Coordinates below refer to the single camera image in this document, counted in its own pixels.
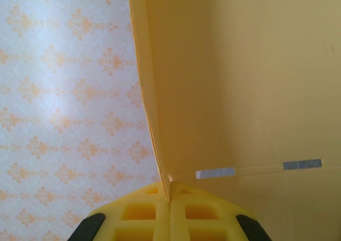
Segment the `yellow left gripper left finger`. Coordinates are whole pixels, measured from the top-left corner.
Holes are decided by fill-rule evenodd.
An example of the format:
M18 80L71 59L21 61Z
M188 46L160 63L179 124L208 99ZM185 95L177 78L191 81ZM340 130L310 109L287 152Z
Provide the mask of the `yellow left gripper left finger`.
M68 241L171 241L170 205L156 182L89 213Z

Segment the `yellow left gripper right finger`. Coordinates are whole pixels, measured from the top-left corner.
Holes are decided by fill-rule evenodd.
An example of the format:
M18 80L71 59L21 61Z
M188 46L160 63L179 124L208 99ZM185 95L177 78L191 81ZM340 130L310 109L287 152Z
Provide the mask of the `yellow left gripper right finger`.
M272 241L248 210L182 182L170 186L170 241Z

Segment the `yellow paper box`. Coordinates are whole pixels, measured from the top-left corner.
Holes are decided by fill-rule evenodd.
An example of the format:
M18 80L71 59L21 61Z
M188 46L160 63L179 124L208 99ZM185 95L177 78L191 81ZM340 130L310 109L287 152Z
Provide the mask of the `yellow paper box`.
M273 241L341 241L341 0L129 0L164 193L250 210Z

